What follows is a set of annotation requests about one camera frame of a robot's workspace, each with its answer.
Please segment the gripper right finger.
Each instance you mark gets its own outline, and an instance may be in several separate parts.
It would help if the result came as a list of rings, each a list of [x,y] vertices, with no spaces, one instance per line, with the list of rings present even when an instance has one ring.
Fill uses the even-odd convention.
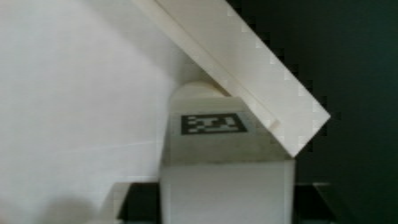
[[[339,224],[329,183],[295,185],[293,224]]]

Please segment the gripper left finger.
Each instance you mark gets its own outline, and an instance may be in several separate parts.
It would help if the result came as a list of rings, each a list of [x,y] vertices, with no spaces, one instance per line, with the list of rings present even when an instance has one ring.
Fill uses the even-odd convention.
[[[112,185],[100,210],[100,224],[162,224],[156,182],[119,182]]]

